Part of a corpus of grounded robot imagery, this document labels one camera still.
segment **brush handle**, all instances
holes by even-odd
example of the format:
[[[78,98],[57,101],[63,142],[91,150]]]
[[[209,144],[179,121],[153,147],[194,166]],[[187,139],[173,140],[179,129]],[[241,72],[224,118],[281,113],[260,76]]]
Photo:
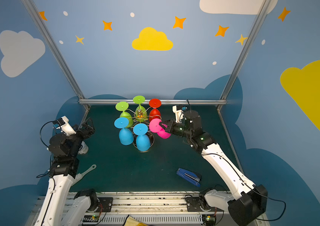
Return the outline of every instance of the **brush handle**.
[[[96,164],[93,164],[90,168],[88,168],[88,170],[86,170],[86,171],[84,171],[83,173],[81,173],[81,174],[82,174],[82,177],[83,177],[84,175],[86,175],[88,172],[90,172],[91,170],[96,169],[96,167],[97,167],[97,165],[96,165]]]

